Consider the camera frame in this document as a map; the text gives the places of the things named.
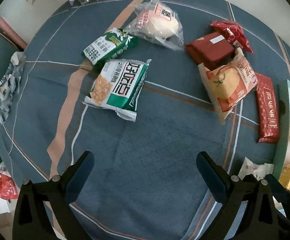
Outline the blue white tissue pack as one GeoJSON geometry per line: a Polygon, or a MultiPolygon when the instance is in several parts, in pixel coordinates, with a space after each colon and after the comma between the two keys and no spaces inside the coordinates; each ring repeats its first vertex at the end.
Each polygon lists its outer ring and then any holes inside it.
{"type": "Polygon", "coordinates": [[[20,90],[25,61],[26,56],[23,52],[15,52],[10,58],[9,66],[4,76],[0,80],[0,124],[6,122],[14,95],[20,90]]]}

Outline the red crinkled snack packet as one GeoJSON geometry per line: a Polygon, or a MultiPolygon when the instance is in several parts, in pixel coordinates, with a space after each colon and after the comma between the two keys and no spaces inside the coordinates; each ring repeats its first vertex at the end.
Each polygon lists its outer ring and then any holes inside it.
{"type": "Polygon", "coordinates": [[[218,20],[212,21],[210,26],[236,48],[241,48],[244,51],[253,53],[250,42],[244,34],[240,24],[233,21],[218,20]]]}

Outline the dark green snack packet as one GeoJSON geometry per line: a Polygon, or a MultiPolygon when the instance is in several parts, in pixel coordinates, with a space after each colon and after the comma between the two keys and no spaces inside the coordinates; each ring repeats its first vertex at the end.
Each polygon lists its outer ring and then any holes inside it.
{"type": "Polygon", "coordinates": [[[115,59],[123,52],[135,48],[138,37],[130,35],[118,28],[112,28],[89,44],[83,53],[93,68],[100,71],[106,62],[115,59]]]}

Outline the orange bread snack packet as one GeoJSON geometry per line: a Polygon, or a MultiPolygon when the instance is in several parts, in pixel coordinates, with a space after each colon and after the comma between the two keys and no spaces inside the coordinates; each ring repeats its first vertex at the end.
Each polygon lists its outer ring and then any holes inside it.
{"type": "Polygon", "coordinates": [[[198,69],[222,125],[234,107],[258,83],[256,73],[241,48],[236,49],[235,56],[229,63],[215,70],[209,70],[203,63],[198,65],[198,69]]]}

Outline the clear bun package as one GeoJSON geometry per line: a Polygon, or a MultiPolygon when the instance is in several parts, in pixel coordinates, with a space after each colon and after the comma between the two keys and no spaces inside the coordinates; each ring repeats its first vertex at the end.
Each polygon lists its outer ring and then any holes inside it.
{"type": "Polygon", "coordinates": [[[172,50],[184,49],[182,24],[176,11],[156,0],[135,7],[136,17],[123,29],[154,44],[172,50]]]}

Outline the blue plaid tablecloth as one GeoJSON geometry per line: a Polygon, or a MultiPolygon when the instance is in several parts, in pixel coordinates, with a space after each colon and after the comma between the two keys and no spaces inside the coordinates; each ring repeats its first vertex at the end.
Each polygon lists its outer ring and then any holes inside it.
{"type": "MultiPolygon", "coordinates": [[[[256,95],[249,93],[225,124],[185,51],[139,40],[125,59],[150,60],[135,121],[86,106],[97,77],[83,49],[118,16],[128,24],[135,0],[65,4],[25,50],[19,92],[0,126],[0,154],[16,184],[62,174],[84,151],[95,166],[72,209],[93,239],[197,239],[217,211],[197,171],[197,153],[237,173],[244,158],[273,160],[276,146],[258,143],[256,95]]],[[[180,17],[185,42],[204,36],[212,20],[236,20],[253,53],[254,71],[275,86],[290,81],[290,47],[257,18],[225,0],[160,0],[180,17]]]]}

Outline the red plastic bag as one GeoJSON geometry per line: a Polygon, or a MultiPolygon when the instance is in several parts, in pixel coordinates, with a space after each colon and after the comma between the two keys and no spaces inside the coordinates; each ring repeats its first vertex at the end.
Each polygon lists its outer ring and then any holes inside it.
{"type": "Polygon", "coordinates": [[[18,198],[18,191],[14,180],[4,174],[0,174],[0,198],[4,200],[18,198]]]}

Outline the dark red box snack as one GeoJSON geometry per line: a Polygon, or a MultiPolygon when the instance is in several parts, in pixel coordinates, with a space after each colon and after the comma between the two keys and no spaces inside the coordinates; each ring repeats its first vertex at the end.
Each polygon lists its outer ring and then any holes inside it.
{"type": "Polygon", "coordinates": [[[185,45],[189,56],[197,64],[215,70],[234,54],[234,47],[218,32],[213,32],[185,45]]]}

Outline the white mushroom biscuit packet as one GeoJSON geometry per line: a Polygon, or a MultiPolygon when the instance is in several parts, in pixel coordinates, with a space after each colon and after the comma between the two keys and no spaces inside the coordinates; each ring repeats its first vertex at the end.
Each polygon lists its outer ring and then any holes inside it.
{"type": "Polygon", "coordinates": [[[255,164],[250,159],[245,157],[242,167],[238,173],[238,177],[243,180],[247,175],[253,175],[257,180],[262,180],[266,175],[272,174],[274,170],[274,164],[255,164]]]}

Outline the green white cracker packet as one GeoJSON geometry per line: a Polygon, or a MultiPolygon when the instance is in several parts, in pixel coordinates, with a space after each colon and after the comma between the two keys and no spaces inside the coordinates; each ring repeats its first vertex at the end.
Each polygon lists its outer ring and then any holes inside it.
{"type": "Polygon", "coordinates": [[[84,99],[86,105],[109,109],[127,121],[135,121],[137,102],[151,59],[108,61],[84,99]]]}

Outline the red gold flat packet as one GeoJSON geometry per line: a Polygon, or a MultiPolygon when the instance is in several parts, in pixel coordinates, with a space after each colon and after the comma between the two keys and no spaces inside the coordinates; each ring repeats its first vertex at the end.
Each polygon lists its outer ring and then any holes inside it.
{"type": "Polygon", "coordinates": [[[276,144],[280,138],[279,117],[276,95],[272,80],[262,74],[256,73],[258,84],[256,98],[259,120],[258,142],[276,144]]]}

